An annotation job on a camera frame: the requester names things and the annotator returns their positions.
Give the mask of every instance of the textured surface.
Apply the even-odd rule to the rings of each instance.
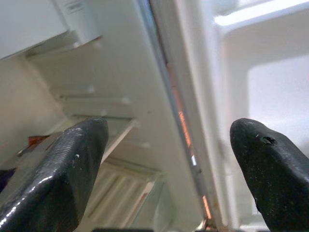
[[[13,176],[0,195],[0,231],[73,231],[84,214],[107,140],[106,121],[91,118],[65,130],[43,158],[42,153],[29,154],[15,172],[24,173],[21,180],[13,181]]]
[[[283,134],[242,118],[231,144],[247,185],[272,231],[309,230],[309,159]]]
[[[101,164],[79,232],[94,228],[127,228],[155,183],[155,174],[126,164]]]

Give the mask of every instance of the black plastic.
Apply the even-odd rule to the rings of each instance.
[[[309,231],[309,159],[286,136],[242,118],[230,130],[234,154],[271,231]]]
[[[107,140],[106,120],[90,118],[65,130],[46,154],[27,154],[0,194],[0,232],[72,232]]]

